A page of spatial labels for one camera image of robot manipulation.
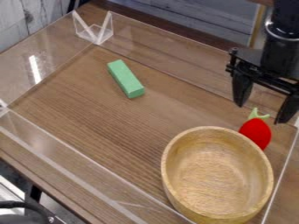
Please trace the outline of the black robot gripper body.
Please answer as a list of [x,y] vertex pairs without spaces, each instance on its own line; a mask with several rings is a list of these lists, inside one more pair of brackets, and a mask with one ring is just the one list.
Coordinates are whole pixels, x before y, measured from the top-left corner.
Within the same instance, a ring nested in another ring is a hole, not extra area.
[[230,48],[228,51],[229,62],[225,71],[230,79],[234,72],[244,74],[253,82],[281,95],[290,95],[299,92],[296,79],[286,78],[281,72],[266,70],[261,65],[261,50]]

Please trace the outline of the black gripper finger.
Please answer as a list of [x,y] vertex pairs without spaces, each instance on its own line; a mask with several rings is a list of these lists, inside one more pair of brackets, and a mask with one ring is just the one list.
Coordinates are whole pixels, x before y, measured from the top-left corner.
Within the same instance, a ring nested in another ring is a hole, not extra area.
[[289,94],[277,111],[274,123],[286,123],[299,111],[299,94]]
[[246,102],[252,87],[252,80],[244,74],[234,72],[232,75],[232,96],[238,107]]

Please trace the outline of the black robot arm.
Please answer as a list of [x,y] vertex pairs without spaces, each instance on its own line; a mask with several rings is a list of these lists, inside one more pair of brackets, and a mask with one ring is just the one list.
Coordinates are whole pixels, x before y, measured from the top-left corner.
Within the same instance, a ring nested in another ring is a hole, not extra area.
[[273,0],[262,49],[230,48],[228,55],[233,102],[244,105],[253,84],[276,91],[285,98],[274,123],[286,123],[299,111],[299,0]]

